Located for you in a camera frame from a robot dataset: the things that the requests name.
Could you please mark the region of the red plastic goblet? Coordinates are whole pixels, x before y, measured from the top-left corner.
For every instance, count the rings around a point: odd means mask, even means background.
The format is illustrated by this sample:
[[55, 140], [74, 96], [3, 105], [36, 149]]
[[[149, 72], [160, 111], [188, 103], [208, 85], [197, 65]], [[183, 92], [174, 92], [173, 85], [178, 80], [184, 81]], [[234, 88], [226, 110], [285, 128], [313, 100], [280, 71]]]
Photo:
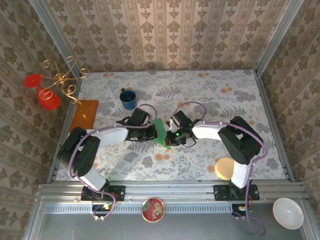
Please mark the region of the red plastic goblet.
[[34, 73], [25, 77], [23, 85], [26, 88], [36, 88], [36, 99], [38, 103], [47, 111], [53, 111], [60, 106], [60, 98], [49, 88], [42, 88], [40, 83], [42, 77], [40, 74]]

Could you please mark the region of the grey metal shelf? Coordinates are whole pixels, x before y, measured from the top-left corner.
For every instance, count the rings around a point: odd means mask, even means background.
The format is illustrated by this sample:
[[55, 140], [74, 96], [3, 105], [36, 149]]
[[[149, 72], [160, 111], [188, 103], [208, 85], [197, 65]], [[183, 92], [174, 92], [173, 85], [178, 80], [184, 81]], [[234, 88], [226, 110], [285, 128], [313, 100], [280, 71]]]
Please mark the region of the grey metal shelf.
[[275, 201], [253, 203], [249, 217], [232, 213], [165, 213], [149, 223], [138, 214], [111, 213], [104, 219], [85, 214], [45, 214], [41, 202], [31, 214], [23, 240], [320, 240], [309, 203], [295, 200], [304, 215], [303, 225], [290, 230], [273, 215]]

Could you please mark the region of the floral tablecloth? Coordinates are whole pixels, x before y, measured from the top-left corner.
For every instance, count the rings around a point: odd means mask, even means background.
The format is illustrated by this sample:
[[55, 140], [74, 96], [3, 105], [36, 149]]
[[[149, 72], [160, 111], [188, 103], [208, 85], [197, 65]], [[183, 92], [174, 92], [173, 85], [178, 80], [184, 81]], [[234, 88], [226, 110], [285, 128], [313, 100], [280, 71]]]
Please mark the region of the floral tablecloth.
[[[98, 100], [94, 129], [111, 126], [131, 115], [119, 95], [133, 90], [137, 103], [151, 115], [168, 121], [176, 109], [192, 120], [228, 122], [242, 117], [263, 139], [267, 157], [253, 169], [254, 179], [285, 178], [282, 163], [252, 70], [175, 70], [92, 73], [82, 81], [78, 97]], [[110, 181], [215, 180], [215, 165], [228, 151], [218, 140], [201, 139], [194, 146], [171, 147], [154, 141], [121, 142], [100, 149], [94, 161]]]

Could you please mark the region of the aluminium table side rail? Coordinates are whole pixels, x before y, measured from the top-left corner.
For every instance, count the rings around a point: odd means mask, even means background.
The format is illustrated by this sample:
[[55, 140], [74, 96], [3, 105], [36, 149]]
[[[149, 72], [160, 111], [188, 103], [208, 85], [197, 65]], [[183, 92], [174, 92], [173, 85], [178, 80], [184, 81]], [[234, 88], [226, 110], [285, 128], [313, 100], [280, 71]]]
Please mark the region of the aluminium table side rail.
[[270, 103], [270, 100], [268, 98], [268, 94], [263, 82], [263, 79], [260, 75], [258, 75], [255, 71], [253, 72], [255, 76], [255, 81], [260, 93], [260, 97], [264, 106], [264, 110], [268, 119], [268, 123], [270, 126], [270, 130], [273, 136], [273, 140], [275, 143], [275, 147], [277, 149], [277, 153], [279, 156], [279, 160], [281, 161], [281, 165], [283, 168], [283, 172], [286, 175], [286, 179], [289, 180], [290, 182], [295, 182], [296, 178], [293, 173], [293, 170], [291, 168], [282, 138], [281, 138], [281, 133], [279, 131], [279, 128], [277, 126], [276, 118]]
[[57, 146], [55, 148], [55, 152], [53, 154], [50, 171], [48, 173], [48, 178], [46, 181], [47, 184], [51, 184], [56, 179], [57, 171], [59, 170], [59, 165], [60, 165], [57, 155], [61, 146], [63, 145], [63, 142], [67, 138], [69, 127], [71, 126], [73, 113], [76, 109], [76, 106], [73, 104], [72, 100], [70, 100], [68, 96], [65, 96], [62, 93], [59, 94], [58, 96], [60, 97], [60, 100], [61, 100], [62, 110], [64, 110], [64, 113], [61, 117], [63, 122], [62, 122], [61, 129], [58, 131], [59, 138], [58, 138]]

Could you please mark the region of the red patterned small bowl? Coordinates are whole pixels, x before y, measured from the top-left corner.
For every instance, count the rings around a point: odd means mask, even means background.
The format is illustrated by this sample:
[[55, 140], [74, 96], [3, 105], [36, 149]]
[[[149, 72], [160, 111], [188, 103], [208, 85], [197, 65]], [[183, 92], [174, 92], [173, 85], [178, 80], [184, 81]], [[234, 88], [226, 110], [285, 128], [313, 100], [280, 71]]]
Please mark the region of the red patterned small bowl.
[[160, 198], [150, 197], [142, 204], [141, 214], [148, 223], [157, 223], [165, 215], [165, 205]]

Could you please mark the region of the aluminium mounting rail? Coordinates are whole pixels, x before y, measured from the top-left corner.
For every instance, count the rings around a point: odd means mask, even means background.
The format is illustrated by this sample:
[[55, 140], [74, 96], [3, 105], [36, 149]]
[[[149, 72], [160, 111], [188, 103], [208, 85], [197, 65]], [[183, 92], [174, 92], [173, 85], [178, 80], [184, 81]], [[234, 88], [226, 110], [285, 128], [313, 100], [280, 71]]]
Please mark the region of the aluminium mounting rail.
[[[253, 180], [261, 203], [278, 198], [306, 200], [309, 194], [301, 182], [289, 180]], [[124, 180], [112, 181], [111, 186], [125, 186], [125, 203], [140, 203], [150, 197], [158, 197], [165, 203], [212, 203], [214, 186], [229, 183], [223, 180]], [[80, 202], [83, 185], [79, 181], [54, 181], [41, 184], [36, 197], [56, 203]]]

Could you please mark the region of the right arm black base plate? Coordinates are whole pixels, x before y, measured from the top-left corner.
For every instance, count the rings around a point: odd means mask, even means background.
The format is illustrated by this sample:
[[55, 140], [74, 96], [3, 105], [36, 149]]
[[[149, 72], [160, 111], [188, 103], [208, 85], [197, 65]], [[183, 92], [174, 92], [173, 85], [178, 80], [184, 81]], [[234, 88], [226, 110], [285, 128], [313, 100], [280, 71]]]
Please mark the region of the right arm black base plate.
[[[233, 185], [220, 184], [213, 186], [214, 199], [216, 201], [244, 201], [246, 190], [246, 187], [239, 189]], [[251, 197], [253, 201], [260, 200], [259, 190], [256, 184], [250, 185], [248, 197]]]

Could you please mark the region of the blue enamel mug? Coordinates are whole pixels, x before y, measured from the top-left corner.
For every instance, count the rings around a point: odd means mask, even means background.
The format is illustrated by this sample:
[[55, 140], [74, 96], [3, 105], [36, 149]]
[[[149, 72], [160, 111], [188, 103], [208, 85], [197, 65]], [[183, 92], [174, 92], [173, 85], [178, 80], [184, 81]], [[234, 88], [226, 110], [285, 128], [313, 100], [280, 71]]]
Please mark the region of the blue enamel mug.
[[122, 88], [119, 99], [126, 110], [133, 110], [137, 107], [137, 96], [133, 90]]

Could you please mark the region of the orange-brown flat board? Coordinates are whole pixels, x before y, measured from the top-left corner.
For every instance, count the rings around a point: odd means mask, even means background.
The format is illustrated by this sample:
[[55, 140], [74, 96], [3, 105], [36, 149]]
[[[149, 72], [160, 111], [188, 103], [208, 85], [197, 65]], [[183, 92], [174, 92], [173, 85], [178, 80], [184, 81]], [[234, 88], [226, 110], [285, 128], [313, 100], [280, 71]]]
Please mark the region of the orange-brown flat board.
[[71, 133], [76, 127], [81, 127], [85, 130], [92, 129], [98, 104], [98, 100], [80, 100], [80, 104], [76, 105], [69, 132]]

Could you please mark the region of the round yellow sponge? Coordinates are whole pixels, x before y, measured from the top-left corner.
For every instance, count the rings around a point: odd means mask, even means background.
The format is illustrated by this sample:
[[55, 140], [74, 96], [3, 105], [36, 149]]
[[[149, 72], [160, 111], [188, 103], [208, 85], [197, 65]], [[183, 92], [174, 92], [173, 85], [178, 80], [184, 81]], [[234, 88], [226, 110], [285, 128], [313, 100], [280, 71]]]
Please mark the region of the round yellow sponge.
[[220, 158], [214, 169], [218, 178], [229, 181], [232, 178], [234, 172], [235, 161], [230, 157], [222, 157]]

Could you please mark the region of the aluminium frame post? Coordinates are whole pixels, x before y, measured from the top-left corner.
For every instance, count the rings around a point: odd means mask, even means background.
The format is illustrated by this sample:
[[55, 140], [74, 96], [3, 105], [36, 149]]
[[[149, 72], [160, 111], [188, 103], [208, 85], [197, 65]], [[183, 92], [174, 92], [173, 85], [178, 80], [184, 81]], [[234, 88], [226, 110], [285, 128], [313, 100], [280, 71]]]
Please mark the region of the aluminium frame post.
[[50, 35], [55, 46], [57, 47], [59, 53], [65, 60], [66, 65], [71, 70], [74, 77], [80, 77], [80, 68], [78, 61], [74, 67], [72, 67], [71, 62], [67, 62], [67, 57], [75, 56], [72, 53], [71, 47], [68, 45], [66, 39], [64, 38], [63, 31], [58, 26], [58, 23], [54, 20], [54, 15], [50, 13], [50, 8], [46, 3], [46, 0], [28, 0], [36, 14], [38, 15], [40, 21], [44, 25], [47, 33]]
[[289, 0], [284, 13], [257, 63], [255, 68], [257, 76], [261, 76], [265, 71], [303, 3], [304, 0]]

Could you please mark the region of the white ceramic bowl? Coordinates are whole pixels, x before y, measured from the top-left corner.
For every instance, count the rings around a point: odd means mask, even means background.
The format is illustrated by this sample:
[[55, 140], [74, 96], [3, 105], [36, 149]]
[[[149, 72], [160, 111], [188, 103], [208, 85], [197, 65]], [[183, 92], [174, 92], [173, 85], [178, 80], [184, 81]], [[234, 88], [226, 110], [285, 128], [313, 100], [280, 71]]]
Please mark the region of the white ceramic bowl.
[[304, 223], [303, 210], [290, 198], [277, 199], [273, 204], [272, 212], [276, 221], [286, 229], [297, 230]]

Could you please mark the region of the green cloth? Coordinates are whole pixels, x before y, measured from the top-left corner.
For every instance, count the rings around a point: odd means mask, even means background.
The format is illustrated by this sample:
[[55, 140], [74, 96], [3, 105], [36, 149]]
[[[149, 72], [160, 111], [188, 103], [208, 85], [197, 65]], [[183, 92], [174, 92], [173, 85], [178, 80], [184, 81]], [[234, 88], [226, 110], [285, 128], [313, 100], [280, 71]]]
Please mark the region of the green cloth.
[[153, 139], [153, 141], [164, 148], [171, 150], [170, 146], [165, 144], [165, 138], [167, 136], [166, 130], [164, 128], [164, 123], [161, 118], [157, 118], [154, 122], [155, 129], [157, 131], [157, 138]]

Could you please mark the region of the small circuit board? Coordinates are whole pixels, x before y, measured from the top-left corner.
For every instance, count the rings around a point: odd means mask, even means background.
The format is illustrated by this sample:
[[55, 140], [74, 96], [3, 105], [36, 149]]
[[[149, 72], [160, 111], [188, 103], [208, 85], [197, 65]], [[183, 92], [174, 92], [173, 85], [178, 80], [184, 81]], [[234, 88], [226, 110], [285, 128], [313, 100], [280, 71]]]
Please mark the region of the small circuit board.
[[93, 204], [91, 207], [91, 215], [97, 219], [105, 218], [109, 214], [112, 207], [113, 205], [109, 203]]
[[244, 204], [232, 204], [232, 213], [234, 217], [245, 217], [246, 216], [246, 207]]

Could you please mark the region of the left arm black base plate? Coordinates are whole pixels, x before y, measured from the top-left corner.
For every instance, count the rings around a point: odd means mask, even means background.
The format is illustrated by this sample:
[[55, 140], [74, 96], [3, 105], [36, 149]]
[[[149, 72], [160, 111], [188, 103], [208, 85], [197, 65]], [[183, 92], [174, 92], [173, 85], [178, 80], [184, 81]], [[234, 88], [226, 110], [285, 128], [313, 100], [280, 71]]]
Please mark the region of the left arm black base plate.
[[[125, 199], [126, 187], [124, 185], [110, 185], [102, 189], [103, 192], [112, 194], [117, 202], [123, 202]], [[84, 186], [81, 192], [81, 201], [113, 201], [109, 195], [101, 194], [90, 190]]]

